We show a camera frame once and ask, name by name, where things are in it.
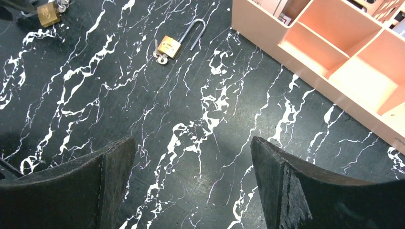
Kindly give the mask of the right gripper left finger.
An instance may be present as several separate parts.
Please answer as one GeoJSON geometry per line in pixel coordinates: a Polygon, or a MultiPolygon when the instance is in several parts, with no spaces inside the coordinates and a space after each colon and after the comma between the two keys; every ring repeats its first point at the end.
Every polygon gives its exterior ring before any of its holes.
{"type": "Polygon", "coordinates": [[[2,160],[1,228],[114,228],[136,151],[135,139],[127,136],[28,175],[2,160]]]}

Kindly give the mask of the orange plastic file organizer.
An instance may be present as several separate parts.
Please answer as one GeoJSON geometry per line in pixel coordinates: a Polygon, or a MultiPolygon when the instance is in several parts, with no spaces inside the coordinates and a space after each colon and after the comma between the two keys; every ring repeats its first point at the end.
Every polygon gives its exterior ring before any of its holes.
{"type": "Polygon", "coordinates": [[[405,151],[402,0],[234,0],[232,27],[389,145],[405,151]]]}

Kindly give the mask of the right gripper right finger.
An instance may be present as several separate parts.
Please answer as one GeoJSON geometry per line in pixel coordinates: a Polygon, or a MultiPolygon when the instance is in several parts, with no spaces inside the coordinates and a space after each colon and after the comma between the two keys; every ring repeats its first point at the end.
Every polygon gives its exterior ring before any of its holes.
{"type": "Polygon", "coordinates": [[[251,155],[269,229],[402,229],[405,182],[343,176],[255,136],[251,155]]]}

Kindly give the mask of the white card boxes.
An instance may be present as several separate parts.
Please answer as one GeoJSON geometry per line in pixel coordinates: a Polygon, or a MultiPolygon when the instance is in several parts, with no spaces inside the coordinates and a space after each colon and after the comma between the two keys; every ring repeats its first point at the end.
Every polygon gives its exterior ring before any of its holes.
{"type": "Polygon", "coordinates": [[[310,0],[253,0],[253,3],[278,18],[285,25],[290,25],[309,2],[310,0]]]}

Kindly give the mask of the middle brass long-shackle padlock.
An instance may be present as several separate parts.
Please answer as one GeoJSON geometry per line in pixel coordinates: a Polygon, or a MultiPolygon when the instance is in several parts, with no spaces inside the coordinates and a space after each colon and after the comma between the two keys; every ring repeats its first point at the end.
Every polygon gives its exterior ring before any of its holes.
{"type": "Polygon", "coordinates": [[[165,35],[161,42],[158,42],[158,40],[155,39],[154,40],[155,50],[152,53],[153,57],[155,58],[155,61],[160,65],[166,65],[169,59],[174,59],[179,50],[181,49],[182,42],[191,31],[194,24],[198,22],[202,24],[202,31],[200,32],[200,34],[193,42],[190,48],[190,51],[192,51],[206,30],[206,22],[203,19],[194,19],[179,41],[173,39],[168,35],[165,35]]]}

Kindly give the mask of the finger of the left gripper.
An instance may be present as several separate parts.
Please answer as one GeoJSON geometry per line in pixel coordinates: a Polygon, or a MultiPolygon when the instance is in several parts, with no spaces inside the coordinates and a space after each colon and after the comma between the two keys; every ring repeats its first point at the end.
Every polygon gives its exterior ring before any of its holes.
{"type": "Polygon", "coordinates": [[[13,15],[9,9],[19,10],[21,15],[17,20],[32,18],[37,15],[34,5],[37,0],[0,0],[0,19],[2,21],[13,21],[13,15]]]}

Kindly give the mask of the brass padlock with keys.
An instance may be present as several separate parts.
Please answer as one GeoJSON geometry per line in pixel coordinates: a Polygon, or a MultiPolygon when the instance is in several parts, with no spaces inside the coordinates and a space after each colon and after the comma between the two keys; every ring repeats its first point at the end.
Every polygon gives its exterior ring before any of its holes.
{"type": "Polygon", "coordinates": [[[66,12],[70,0],[54,0],[37,7],[40,24],[47,28],[61,21],[61,14],[66,12]]]}

